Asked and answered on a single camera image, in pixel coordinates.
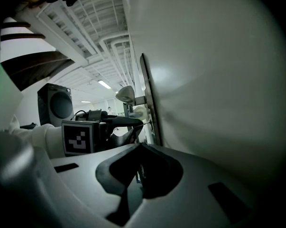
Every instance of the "fluorescent light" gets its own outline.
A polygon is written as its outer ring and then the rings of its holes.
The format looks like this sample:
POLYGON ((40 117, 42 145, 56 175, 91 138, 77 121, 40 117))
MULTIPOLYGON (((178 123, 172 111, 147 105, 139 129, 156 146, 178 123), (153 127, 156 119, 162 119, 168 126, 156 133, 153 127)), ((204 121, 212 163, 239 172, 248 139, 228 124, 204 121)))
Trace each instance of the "fluorescent light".
POLYGON ((101 84, 102 86, 104 86, 107 89, 111 89, 111 87, 108 84, 106 84, 104 81, 102 81, 102 80, 99 80, 98 83, 101 84))

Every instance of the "black slot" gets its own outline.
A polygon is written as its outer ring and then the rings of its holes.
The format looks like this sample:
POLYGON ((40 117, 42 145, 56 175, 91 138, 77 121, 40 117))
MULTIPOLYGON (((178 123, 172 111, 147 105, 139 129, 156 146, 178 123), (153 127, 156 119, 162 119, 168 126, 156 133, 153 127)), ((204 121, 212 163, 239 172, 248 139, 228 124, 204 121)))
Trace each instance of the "black slot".
POLYGON ((72 164, 67 164, 67 165, 55 166, 54 169, 57 173, 60 173, 63 171, 68 171, 68 170, 74 169, 76 167, 78 167, 78 165, 75 163, 72 163, 72 164))
POLYGON ((251 209, 223 183, 214 183, 209 185, 208 188, 232 224, 238 223, 250 214, 251 209))

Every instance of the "ceiling light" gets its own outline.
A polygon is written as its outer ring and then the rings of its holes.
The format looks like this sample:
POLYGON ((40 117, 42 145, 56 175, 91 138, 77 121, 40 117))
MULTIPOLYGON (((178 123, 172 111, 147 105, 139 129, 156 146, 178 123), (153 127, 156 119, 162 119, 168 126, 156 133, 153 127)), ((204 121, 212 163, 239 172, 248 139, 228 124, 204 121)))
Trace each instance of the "ceiling light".
POLYGON ((104 81, 102 81, 102 80, 99 80, 98 83, 101 84, 102 86, 104 86, 107 89, 111 89, 111 87, 108 84, 106 84, 104 81))

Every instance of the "ceiling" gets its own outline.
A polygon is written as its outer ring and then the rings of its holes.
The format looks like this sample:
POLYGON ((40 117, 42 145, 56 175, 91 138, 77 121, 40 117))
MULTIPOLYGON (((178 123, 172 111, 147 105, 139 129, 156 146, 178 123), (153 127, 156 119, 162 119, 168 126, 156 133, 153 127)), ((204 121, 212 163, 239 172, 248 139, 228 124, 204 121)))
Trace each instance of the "ceiling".
POLYGON ((22 11, 15 19, 30 23, 30 30, 45 35, 45 41, 75 62, 49 81, 71 88, 74 107, 114 98, 123 86, 133 85, 128 35, 104 40, 105 50, 100 45, 102 37, 127 31, 122 0, 78 0, 71 7, 59 0, 22 11), (119 38, 125 42, 115 45, 114 54, 111 41, 119 38))

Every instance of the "black cable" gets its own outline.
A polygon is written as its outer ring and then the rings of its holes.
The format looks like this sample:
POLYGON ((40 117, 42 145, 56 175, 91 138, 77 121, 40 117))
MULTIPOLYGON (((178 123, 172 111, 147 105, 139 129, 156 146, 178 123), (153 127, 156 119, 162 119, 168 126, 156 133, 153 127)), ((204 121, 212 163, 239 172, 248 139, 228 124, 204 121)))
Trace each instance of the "black cable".
POLYGON ((79 110, 77 113, 74 114, 74 116, 70 119, 70 121, 72 121, 72 119, 76 116, 76 114, 78 114, 79 112, 84 112, 85 114, 87 114, 85 111, 83 110, 79 110))

